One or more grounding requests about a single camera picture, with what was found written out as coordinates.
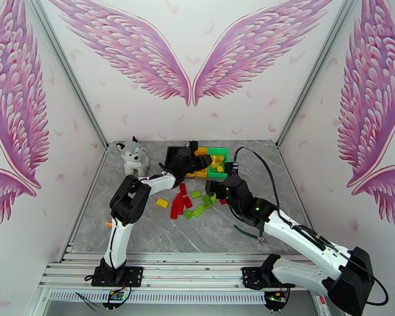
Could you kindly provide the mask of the yellow plastic storage bin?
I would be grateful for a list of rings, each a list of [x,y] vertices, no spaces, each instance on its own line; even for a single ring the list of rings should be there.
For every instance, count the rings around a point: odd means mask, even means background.
[[[207,147],[198,147],[197,150],[194,152],[195,156],[200,156],[208,153]],[[208,168],[202,169],[200,171],[196,171],[194,173],[188,173],[186,177],[189,178],[206,178],[208,176]]]

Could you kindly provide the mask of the clear labelled plastic packet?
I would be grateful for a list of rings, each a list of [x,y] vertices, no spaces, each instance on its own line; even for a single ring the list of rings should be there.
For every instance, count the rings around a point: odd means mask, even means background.
[[[317,311],[319,316],[331,316],[330,309],[326,303],[324,296],[316,295],[314,296],[317,305]]]

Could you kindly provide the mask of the black plastic storage bin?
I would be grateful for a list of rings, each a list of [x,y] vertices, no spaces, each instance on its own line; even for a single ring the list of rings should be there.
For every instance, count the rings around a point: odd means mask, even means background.
[[[164,169],[175,174],[183,174],[189,164],[190,151],[186,147],[169,146]]]

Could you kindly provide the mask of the green plastic storage bin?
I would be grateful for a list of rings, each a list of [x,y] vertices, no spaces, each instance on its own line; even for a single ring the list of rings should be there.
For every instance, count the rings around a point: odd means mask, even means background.
[[[224,178],[226,178],[227,174],[224,173],[224,172],[223,173],[218,173],[216,171],[216,169],[215,169],[215,166],[217,164],[222,164],[223,167],[224,167],[224,163],[230,161],[229,150],[227,148],[223,148],[223,147],[209,147],[208,148],[208,154],[211,155],[211,156],[215,155],[215,154],[217,154],[217,155],[224,155],[225,156],[225,161],[224,162],[221,162],[221,161],[214,162],[214,161],[212,161],[214,163],[214,167],[210,167],[208,169],[208,178],[212,178],[212,179],[224,179]]]

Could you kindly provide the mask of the grey white husky plush toy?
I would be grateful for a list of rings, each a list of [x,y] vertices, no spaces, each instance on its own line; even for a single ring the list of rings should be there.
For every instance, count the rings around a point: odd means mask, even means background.
[[[130,141],[116,143],[116,148],[122,156],[126,176],[135,173],[138,177],[146,176],[150,167],[150,158],[136,136]]]

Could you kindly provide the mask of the aluminium frame post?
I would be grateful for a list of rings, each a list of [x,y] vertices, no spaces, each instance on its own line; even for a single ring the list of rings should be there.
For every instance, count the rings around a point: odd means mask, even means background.
[[[40,0],[26,0],[30,9],[33,11],[35,19],[37,20],[41,30],[43,31],[51,50],[62,68],[63,73],[68,81],[72,91],[75,94],[80,106],[82,107],[86,117],[88,118],[95,134],[99,138],[100,143],[103,145],[104,149],[107,150],[109,142],[107,141],[98,121],[88,103],[87,97],[74,73],[73,68],[69,62],[67,55],[65,54],[63,47],[55,33],[51,22],[45,12],[45,9]]]
[[[281,146],[283,145],[288,133],[292,129],[292,126],[294,123],[297,121],[297,118],[300,114],[300,111],[302,107],[304,106],[304,103],[309,96],[313,85],[316,83],[316,81],[319,78],[319,75],[324,68],[324,66],[327,63],[327,58],[329,57],[329,54],[331,50],[334,47],[335,41],[337,40],[338,36],[341,33],[341,30],[346,23],[347,19],[349,18],[349,15],[352,13],[354,10],[355,5],[357,4],[358,0],[343,0],[343,3],[333,21],[333,24],[327,34],[327,37],[319,51],[319,54],[312,66],[312,69],[310,70],[310,73],[308,74],[308,77],[303,85],[303,88],[298,95],[298,98],[295,102],[294,107],[291,110],[290,115],[288,116],[285,125],[275,143],[276,149],[280,150]]]

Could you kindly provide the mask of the green handled pliers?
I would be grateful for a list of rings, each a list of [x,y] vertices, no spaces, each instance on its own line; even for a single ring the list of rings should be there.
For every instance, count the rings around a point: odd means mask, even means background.
[[[252,238],[252,239],[256,239],[256,240],[258,240],[258,241],[260,241],[260,242],[263,242],[263,241],[264,241],[263,232],[262,232],[260,229],[258,229],[258,228],[257,228],[257,230],[258,230],[258,233],[259,233],[259,234],[256,235],[256,234],[252,234],[252,233],[250,233],[250,232],[248,232],[248,231],[243,230],[242,228],[240,228],[240,227],[237,226],[236,224],[234,224],[233,226],[234,226],[234,228],[235,228],[238,232],[240,232],[241,234],[243,234],[243,235],[245,235],[245,236],[248,236],[248,237],[250,237],[250,238]]]

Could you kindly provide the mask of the aluminium rail base frame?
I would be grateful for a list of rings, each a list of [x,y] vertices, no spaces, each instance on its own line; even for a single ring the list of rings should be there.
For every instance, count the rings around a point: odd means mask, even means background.
[[[61,263],[49,263],[36,291],[37,304],[50,290],[155,290],[155,291],[258,291],[243,285],[241,269],[259,267],[265,254],[129,253],[131,285],[93,287],[86,276],[94,273],[102,253],[67,251]]]

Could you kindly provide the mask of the aluminium side rail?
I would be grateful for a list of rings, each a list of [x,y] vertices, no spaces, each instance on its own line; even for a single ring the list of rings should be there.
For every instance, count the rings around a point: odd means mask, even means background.
[[[90,183],[88,185],[85,197],[83,198],[83,200],[81,202],[81,205],[80,205],[80,208],[77,211],[77,214],[75,216],[75,220],[74,220],[73,225],[72,225],[72,227],[70,229],[70,232],[68,234],[67,240],[65,241],[62,249],[60,250],[60,252],[59,252],[59,254],[58,254],[57,258],[56,258],[56,262],[57,263],[61,263],[63,261],[63,257],[66,254],[67,250],[69,249],[69,247],[71,247],[73,245],[73,243],[75,241],[76,235],[77,235],[78,230],[80,228],[80,225],[82,223],[82,219],[83,219],[84,214],[85,214],[85,212],[87,210],[88,204],[89,204],[89,202],[91,200],[91,197],[93,195],[96,183],[97,183],[98,178],[99,178],[99,176],[101,174],[101,171],[102,171],[102,168],[103,168],[103,166],[105,164],[105,161],[106,161],[106,158],[108,156],[108,153],[109,153],[109,151],[108,151],[108,147],[107,147],[107,148],[104,149],[96,169],[92,172],[93,176],[92,176],[91,181],[90,181]]]
[[[291,171],[290,171],[290,169],[289,169],[289,167],[288,167],[288,165],[287,165],[287,163],[286,163],[286,161],[285,161],[285,158],[284,158],[284,156],[283,156],[282,153],[281,153],[280,148],[279,148],[278,146],[275,146],[275,148],[276,148],[276,151],[277,151],[277,153],[278,153],[278,156],[279,156],[279,158],[280,158],[280,160],[281,160],[281,163],[282,163],[282,165],[283,165],[283,168],[284,168],[285,172],[287,173],[287,176],[288,176],[288,178],[289,178],[289,180],[290,180],[290,183],[291,183],[292,188],[293,188],[293,192],[294,192],[294,194],[295,194],[295,196],[296,196],[296,198],[297,198],[297,200],[298,200],[299,206],[300,206],[300,208],[301,208],[301,211],[302,211],[303,214],[304,214],[304,217],[305,217],[305,219],[306,219],[306,221],[307,221],[307,223],[308,223],[308,226],[309,226],[311,229],[315,230],[315,226],[313,225],[313,222],[312,222],[312,220],[311,220],[311,217],[310,217],[310,215],[309,215],[309,212],[308,212],[308,210],[307,210],[307,207],[306,207],[306,205],[305,205],[305,203],[304,203],[304,201],[303,201],[303,199],[302,199],[302,195],[301,195],[300,189],[299,189],[299,187],[298,187],[298,184],[296,183],[296,181],[295,181],[295,179],[294,179],[294,177],[293,177],[293,175],[292,175],[292,173],[291,173]]]

